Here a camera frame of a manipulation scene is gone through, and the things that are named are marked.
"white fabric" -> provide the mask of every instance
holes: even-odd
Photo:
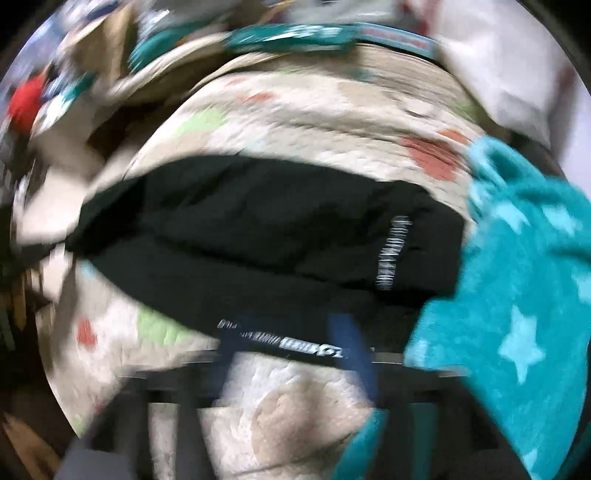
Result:
[[[443,62],[500,126],[550,146],[548,116],[570,63],[517,0],[411,0]]]

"patterned quilt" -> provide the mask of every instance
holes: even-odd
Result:
[[[197,153],[243,152],[408,180],[467,219],[464,155],[483,129],[454,78],[415,57],[360,45],[343,57],[245,55],[198,85],[123,175]],[[216,341],[138,304],[89,263],[76,262],[51,316],[39,319],[49,382],[80,433],[138,367],[182,363]],[[221,476],[330,476],[371,412],[349,373],[256,354],[232,369],[218,408],[201,412]],[[173,477],[175,407],[153,406],[160,479]]]

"fabric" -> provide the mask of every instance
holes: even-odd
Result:
[[[8,102],[11,126],[21,135],[28,137],[31,134],[35,118],[41,109],[45,79],[45,74],[41,74],[22,83]]]
[[[159,56],[169,52],[177,43],[190,33],[203,28],[203,23],[191,23],[189,25],[179,25],[158,32],[144,41],[139,42],[131,54],[127,64],[131,73],[137,73],[148,66]]]
[[[319,326],[350,313],[371,346],[399,352],[422,301],[454,292],[463,224],[411,183],[210,156],[99,193],[66,248],[207,335],[247,317],[257,331],[331,345]]]
[[[470,151],[478,222],[455,298],[429,302],[405,351],[457,366],[535,480],[566,457],[586,393],[591,205],[505,144]]]

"teal fleece blanket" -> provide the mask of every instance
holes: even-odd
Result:
[[[550,480],[586,395],[591,205],[493,138],[469,159],[477,225],[457,292],[425,306],[405,364],[463,371],[532,479]]]

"white star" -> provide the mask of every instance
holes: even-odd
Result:
[[[542,207],[542,211],[550,222],[550,225],[557,230],[566,232],[570,236],[573,236],[581,228],[581,222],[572,218],[564,205],[558,207],[545,206]]]
[[[404,352],[404,364],[409,367],[425,368],[428,348],[429,342],[424,338],[414,342],[414,344]]]
[[[521,224],[530,224],[527,217],[511,202],[501,202],[492,212],[493,218],[504,220],[515,233],[521,233]]]
[[[591,304],[591,273],[573,275],[573,280],[579,289],[579,300]]]
[[[527,371],[530,366],[542,361],[545,352],[538,348],[535,342],[535,330],[537,320],[535,317],[526,317],[513,305],[511,312],[511,331],[507,334],[501,346],[499,355],[515,364],[517,370],[517,382],[525,383]]]
[[[532,469],[534,468],[535,461],[538,459],[538,449],[534,448],[530,453],[524,455],[521,458],[521,462],[524,464],[526,470],[530,474],[531,480],[538,480],[540,478],[535,473],[532,473]]]

